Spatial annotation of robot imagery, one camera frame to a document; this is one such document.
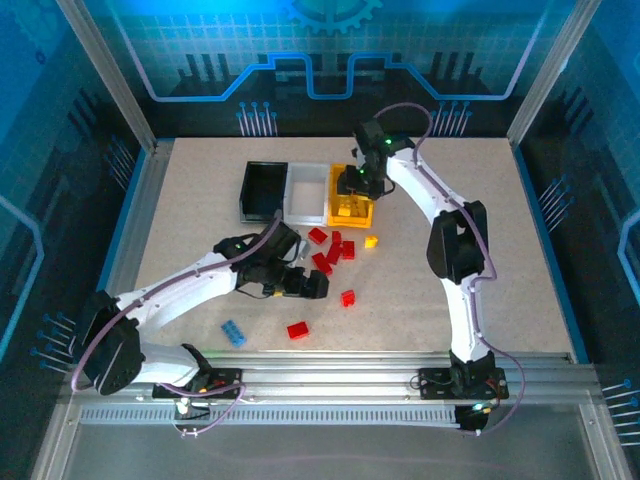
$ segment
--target blue lego brick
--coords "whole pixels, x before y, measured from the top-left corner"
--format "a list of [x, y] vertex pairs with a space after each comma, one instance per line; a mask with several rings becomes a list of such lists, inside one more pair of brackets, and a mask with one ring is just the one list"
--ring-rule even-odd
[[247, 339], [240, 331], [238, 326], [235, 324], [233, 320], [228, 320], [222, 325], [222, 331], [225, 333], [231, 345], [236, 348], [241, 347], [245, 343], [247, 343]]

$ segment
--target perforated metal strip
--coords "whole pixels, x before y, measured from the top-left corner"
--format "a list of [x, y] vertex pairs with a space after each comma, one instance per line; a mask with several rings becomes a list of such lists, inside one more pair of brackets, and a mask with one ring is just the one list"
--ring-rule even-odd
[[[212, 407], [213, 418], [226, 406]], [[164, 425], [174, 421], [172, 405], [90, 405], [81, 423], [90, 425]], [[208, 423], [202, 418], [197, 424]], [[453, 406], [295, 406], [242, 405], [225, 419], [228, 425], [414, 425], [452, 427]]]

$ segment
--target enclosure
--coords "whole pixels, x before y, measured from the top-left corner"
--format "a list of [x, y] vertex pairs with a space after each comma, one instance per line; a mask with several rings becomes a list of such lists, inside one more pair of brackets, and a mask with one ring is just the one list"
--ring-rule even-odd
[[[639, 24], [632, 0], [0, 0], [0, 479], [635, 478]], [[489, 424], [517, 411], [486, 437], [457, 428], [468, 402], [412, 385], [452, 342], [414, 196], [394, 184], [371, 227], [329, 223], [354, 126], [399, 102], [432, 119], [426, 164], [487, 210], [482, 331], [526, 380], [496, 351], [510, 396]], [[413, 107], [380, 122], [414, 141], [429, 124]], [[251, 198], [248, 162], [280, 165]], [[302, 238], [339, 231], [355, 259], [324, 299], [233, 292], [153, 335], [242, 369], [225, 422], [185, 439], [151, 385], [72, 394], [87, 298], [262, 231], [244, 208], [272, 215], [268, 193]]]

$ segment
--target robotic arm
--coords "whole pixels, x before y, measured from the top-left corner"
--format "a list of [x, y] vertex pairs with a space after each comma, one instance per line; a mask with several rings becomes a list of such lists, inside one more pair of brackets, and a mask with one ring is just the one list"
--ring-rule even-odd
[[[488, 245], [486, 210], [481, 202], [469, 203], [454, 193], [419, 153], [414, 157], [415, 145], [408, 137], [386, 135], [375, 119], [360, 124], [354, 133], [358, 148], [352, 154], [357, 165], [347, 166], [342, 173], [338, 193], [377, 200], [391, 193], [397, 183], [431, 224], [427, 261], [441, 279], [449, 304], [452, 392], [456, 397], [474, 398], [499, 369], [493, 352], [479, 341], [476, 332], [482, 323], [482, 309], [479, 282], [476, 285], [474, 279], [484, 270], [484, 256], [458, 206], [465, 208]], [[385, 191], [385, 180], [393, 185], [390, 191]]]
[[[90, 352], [84, 366], [98, 392], [110, 395], [131, 383], [166, 383], [193, 392], [209, 389], [211, 367], [200, 352], [186, 344], [153, 344], [150, 337], [197, 305], [247, 283], [262, 284], [265, 296], [326, 297], [326, 275], [313, 270], [307, 278], [304, 268], [295, 266], [308, 252], [308, 244], [284, 223], [274, 222], [261, 234], [222, 240], [213, 252], [156, 284], [116, 298], [106, 292], [93, 295], [71, 340], [70, 352], [78, 362], [105, 325], [127, 311]], [[261, 241], [263, 245], [255, 249]], [[241, 258], [252, 248], [255, 252]]]

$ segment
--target glass panel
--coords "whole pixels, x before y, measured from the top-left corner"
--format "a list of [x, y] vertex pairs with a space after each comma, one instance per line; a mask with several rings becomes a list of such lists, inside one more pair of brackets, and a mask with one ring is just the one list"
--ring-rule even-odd
[[[145, 112], [160, 137], [275, 135], [270, 118], [280, 135], [349, 135], [355, 121], [400, 101], [428, 106], [434, 135], [504, 136], [573, 3], [94, 0], [90, 8], [138, 96], [143, 85], [152, 99]], [[398, 130], [424, 128], [419, 113], [390, 119]]]
[[0, 2], [0, 58], [0, 477], [28, 478], [68, 369], [43, 316], [95, 289], [140, 147], [55, 2]]
[[[637, 2], [602, 2], [521, 145], [537, 197], [563, 179], [553, 197], [566, 210], [555, 221], [546, 216], [547, 230], [590, 359], [604, 386], [631, 378], [634, 389], [640, 384], [639, 26]], [[551, 197], [539, 202], [543, 211]], [[627, 452], [638, 466], [634, 448]]]

